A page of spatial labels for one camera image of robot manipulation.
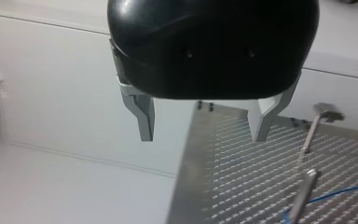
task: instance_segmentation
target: cable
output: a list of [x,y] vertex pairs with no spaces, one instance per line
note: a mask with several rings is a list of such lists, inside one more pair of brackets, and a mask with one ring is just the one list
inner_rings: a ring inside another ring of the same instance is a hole
[[[348,188],[348,189],[342,189],[342,190],[339,190],[339,191],[336,191],[336,192],[333,192],[333,193],[329,193],[329,194],[326,194],[324,196],[321,196],[321,197],[318,197],[318,198],[315,198],[315,199],[312,199],[310,202],[308,203],[316,203],[316,202],[319,202],[323,199],[326,199],[326,198],[330,198],[330,197],[333,197],[335,195],[338,195],[338,194],[341,194],[341,193],[345,193],[345,192],[348,192],[348,191],[353,191],[353,190],[357,190],[358,187],[353,187],[353,188]],[[290,210],[285,210],[283,212],[283,223],[284,224],[291,224],[291,220],[289,218],[289,212]]]
[[326,195],[321,196],[321,197],[319,197],[319,198],[312,199],[309,203],[316,203],[316,202],[319,202],[320,200],[333,197],[333,196],[335,196],[335,195],[337,195],[337,194],[345,193],[345,192],[352,191],[352,190],[357,190],[357,189],[358,189],[358,187],[353,187],[353,188],[348,188],[348,189],[342,189],[342,190],[339,190],[339,191],[337,191],[337,192],[330,193],[330,194],[326,194]]

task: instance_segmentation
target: metal grid surface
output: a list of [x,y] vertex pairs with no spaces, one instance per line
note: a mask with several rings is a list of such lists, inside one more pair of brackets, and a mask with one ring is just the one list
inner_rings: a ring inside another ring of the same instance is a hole
[[[246,111],[196,109],[168,224],[280,223],[301,183],[296,159],[309,124],[277,118],[254,143]],[[358,186],[358,132],[322,125],[300,170],[322,172],[312,198]],[[347,137],[337,135],[346,133]],[[300,223],[358,223],[358,190],[309,204]]]

